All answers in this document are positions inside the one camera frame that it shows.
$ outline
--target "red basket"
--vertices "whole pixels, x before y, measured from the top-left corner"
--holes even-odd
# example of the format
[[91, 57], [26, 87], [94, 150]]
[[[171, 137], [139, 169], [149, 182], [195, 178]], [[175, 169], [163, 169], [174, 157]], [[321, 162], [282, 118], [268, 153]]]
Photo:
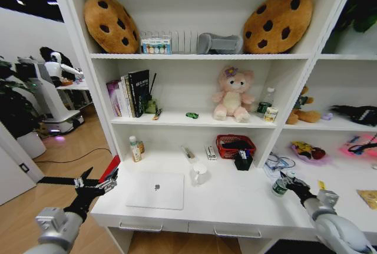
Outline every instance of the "red basket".
[[225, 144], [225, 143], [231, 143], [231, 142], [235, 142], [239, 140], [246, 141], [251, 146], [251, 148], [247, 150], [250, 151], [250, 155], [254, 155], [256, 147], [254, 143], [250, 140], [250, 138], [246, 136], [242, 136], [242, 135], [228, 134], [228, 135], [218, 135], [216, 138], [216, 146], [217, 146], [217, 149], [219, 150], [220, 157], [223, 159], [234, 159], [234, 157], [238, 153], [238, 149], [226, 149], [220, 143], [222, 142], [223, 144]]

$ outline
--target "white laptop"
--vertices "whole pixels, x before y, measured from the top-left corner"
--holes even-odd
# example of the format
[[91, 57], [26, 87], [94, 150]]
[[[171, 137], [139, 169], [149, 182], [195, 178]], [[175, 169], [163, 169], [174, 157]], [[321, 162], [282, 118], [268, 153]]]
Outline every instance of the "white laptop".
[[183, 174], [136, 173], [130, 182], [130, 191], [125, 202], [127, 206], [183, 209]]

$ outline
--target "flower on bear's ear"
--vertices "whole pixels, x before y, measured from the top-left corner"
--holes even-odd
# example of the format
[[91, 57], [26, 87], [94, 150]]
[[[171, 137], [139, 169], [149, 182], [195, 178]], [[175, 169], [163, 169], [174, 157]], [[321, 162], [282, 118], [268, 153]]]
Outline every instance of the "flower on bear's ear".
[[238, 72], [238, 68], [236, 67], [230, 67], [227, 70], [225, 70], [226, 77], [235, 76]]

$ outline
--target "wooden floor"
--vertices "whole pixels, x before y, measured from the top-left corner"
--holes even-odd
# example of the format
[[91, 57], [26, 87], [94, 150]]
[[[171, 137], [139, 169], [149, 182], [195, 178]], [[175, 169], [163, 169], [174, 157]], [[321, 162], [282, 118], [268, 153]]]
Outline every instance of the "wooden floor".
[[[95, 148], [108, 148], [100, 122], [91, 105], [84, 109], [85, 123], [66, 136], [44, 140], [47, 151], [35, 161], [69, 161]], [[78, 177], [94, 167], [89, 178], [99, 178], [111, 155], [97, 150], [73, 163], [38, 163], [46, 176]], [[34, 217], [44, 207], [66, 207], [75, 197], [72, 186], [38, 184], [37, 187], [0, 206], [0, 254], [20, 254], [37, 245], [40, 234]], [[73, 254], [119, 254], [108, 233], [91, 216], [80, 228]], [[241, 253], [236, 239], [217, 239], [212, 235], [162, 232], [136, 233], [129, 254], [233, 254]]]

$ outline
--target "white desk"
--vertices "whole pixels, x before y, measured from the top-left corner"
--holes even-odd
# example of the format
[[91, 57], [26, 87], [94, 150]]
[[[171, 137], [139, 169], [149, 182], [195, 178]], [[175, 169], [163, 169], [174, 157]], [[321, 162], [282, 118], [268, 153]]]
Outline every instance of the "white desk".
[[[128, 157], [120, 164], [118, 186], [100, 197], [91, 211], [124, 253], [127, 253], [132, 230], [217, 232], [234, 237], [266, 238], [269, 246], [278, 239], [316, 240], [299, 199], [293, 192], [287, 192], [282, 198], [272, 194], [272, 182], [263, 169], [237, 171], [232, 160], [208, 161], [203, 147], [190, 147], [211, 173], [207, 183], [194, 187], [189, 178], [190, 163], [178, 147], [153, 147], [148, 143], [145, 147], [145, 159], [134, 163]], [[377, 212], [356, 192], [356, 189], [377, 189], [377, 172], [370, 164], [334, 159], [327, 169], [321, 169], [296, 162], [297, 173], [311, 185], [312, 192], [318, 192], [317, 180], [323, 180], [327, 188], [340, 195], [336, 205], [338, 214], [358, 225], [372, 243], [377, 243], [377, 224], [373, 223], [377, 222]], [[127, 207], [130, 174], [139, 171], [184, 173], [184, 209]]]
[[88, 98], [87, 91], [89, 91], [89, 88], [88, 88], [86, 80], [84, 80], [83, 82], [80, 82], [80, 84], [76, 84], [75, 82], [73, 82], [73, 84], [71, 84], [71, 85], [59, 86], [59, 87], [57, 87], [57, 90], [62, 91], [63, 95], [65, 96], [65, 98], [68, 101], [68, 105], [69, 105], [71, 110], [74, 110], [75, 107], [74, 107], [69, 95], [65, 92], [65, 90], [80, 90], [82, 96], [84, 97], [84, 101], [86, 102], [86, 105], [89, 105], [89, 104], [92, 103]]

